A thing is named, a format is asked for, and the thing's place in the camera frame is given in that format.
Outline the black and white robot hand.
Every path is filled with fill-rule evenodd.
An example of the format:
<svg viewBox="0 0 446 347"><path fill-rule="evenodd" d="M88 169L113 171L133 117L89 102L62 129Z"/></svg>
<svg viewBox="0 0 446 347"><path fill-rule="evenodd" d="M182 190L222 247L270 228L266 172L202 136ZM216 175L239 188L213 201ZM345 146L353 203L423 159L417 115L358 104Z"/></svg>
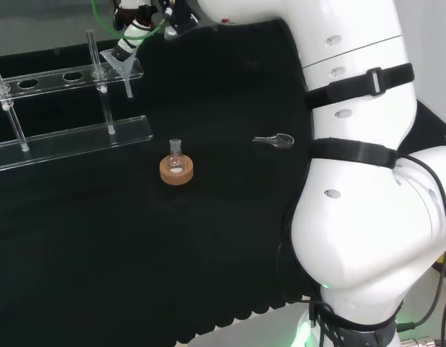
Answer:
<svg viewBox="0 0 446 347"><path fill-rule="evenodd" d="M113 57L125 61L154 30L162 30L172 40L198 27L201 17L187 1L114 1L113 28L123 37L113 49Z"/></svg>

